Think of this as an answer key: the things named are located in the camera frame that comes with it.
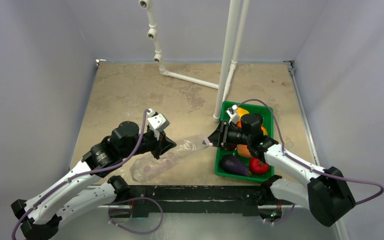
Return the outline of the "clear zip top bag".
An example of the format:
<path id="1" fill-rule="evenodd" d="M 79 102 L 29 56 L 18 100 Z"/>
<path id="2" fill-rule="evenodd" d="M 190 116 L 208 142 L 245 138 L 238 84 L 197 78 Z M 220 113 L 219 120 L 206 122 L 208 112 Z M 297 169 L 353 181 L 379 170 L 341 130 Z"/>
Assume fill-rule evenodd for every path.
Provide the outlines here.
<path id="1" fill-rule="evenodd" d="M 204 135 L 193 135 L 176 140 L 175 142 L 176 146 L 158 159 L 154 158 L 151 154 L 146 154 L 136 159 L 129 169 L 132 180 L 138 183 L 148 182 L 189 157 L 213 146 Z"/>

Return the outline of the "purple toy eggplant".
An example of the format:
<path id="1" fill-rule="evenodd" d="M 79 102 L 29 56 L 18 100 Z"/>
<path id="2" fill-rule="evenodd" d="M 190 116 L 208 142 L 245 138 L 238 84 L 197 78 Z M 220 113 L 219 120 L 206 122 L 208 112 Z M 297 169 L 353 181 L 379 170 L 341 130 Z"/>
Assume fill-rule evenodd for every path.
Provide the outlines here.
<path id="1" fill-rule="evenodd" d="M 236 156 L 225 155 L 219 162 L 219 166 L 228 174 L 252 177 L 251 170 Z"/>

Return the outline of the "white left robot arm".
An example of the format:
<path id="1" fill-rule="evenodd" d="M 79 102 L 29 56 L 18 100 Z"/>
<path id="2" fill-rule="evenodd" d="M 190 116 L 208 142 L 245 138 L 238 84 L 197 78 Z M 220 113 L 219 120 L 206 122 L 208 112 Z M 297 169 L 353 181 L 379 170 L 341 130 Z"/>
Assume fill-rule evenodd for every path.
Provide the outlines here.
<path id="1" fill-rule="evenodd" d="M 174 148 L 176 143 L 165 133 L 169 124 L 162 114 L 144 117 L 141 125 L 121 122 L 47 190 L 11 204 L 17 218 L 11 238 L 15 239 L 21 230 L 27 240 L 49 240 L 60 227 L 98 206 L 147 201 L 146 196 L 132 194 L 121 176 L 111 176 L 111 173 L 133 156 L 151 153 L 159 158 Z M 104 177 L 109 177 L 107 182 L 92 192 L 86 191 Z"/>

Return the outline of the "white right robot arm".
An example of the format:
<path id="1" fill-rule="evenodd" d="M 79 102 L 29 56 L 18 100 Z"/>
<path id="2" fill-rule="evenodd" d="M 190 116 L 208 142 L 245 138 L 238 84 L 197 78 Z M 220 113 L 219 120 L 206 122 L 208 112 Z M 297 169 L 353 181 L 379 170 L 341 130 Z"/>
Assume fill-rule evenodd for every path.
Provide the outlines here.
<path id="1" fill-rule="evenodd" d="M 326 227 L 332 226 L 357 205 L 339 169 L 314 165 L 285 150 L 282 144 L 263 133 L 263 117 L 259 114 L 245 114 L 240 122 L 238 127 L 235 123 L 221 121 L 206 142 L 217 148 L 245 145 L 253 157 L 295 180 L 291 182 L 278 175 L 269 178 L 260 191 L 264 202 L 272 204 L 276 200 L 286 200 L 297 204 L 308 209 Z"/>

